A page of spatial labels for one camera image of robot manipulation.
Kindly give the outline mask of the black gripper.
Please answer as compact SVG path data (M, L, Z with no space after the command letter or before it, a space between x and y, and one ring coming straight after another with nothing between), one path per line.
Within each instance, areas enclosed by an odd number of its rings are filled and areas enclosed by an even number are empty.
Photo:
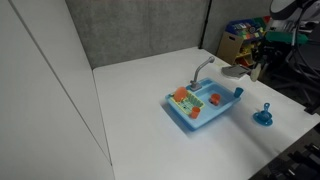
M261 65L270 64L282 55L274 45L260 44L253 49L253 60Z

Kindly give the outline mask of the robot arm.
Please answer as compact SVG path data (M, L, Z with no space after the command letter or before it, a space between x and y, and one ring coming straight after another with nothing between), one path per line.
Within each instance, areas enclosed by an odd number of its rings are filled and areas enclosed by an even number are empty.
M272 0L269 6L270 22L261 44L256 48L253 60L261 65L270 63L278 45L295 47L305 44L305 35L299 35L303 21L320 20L319 0Z

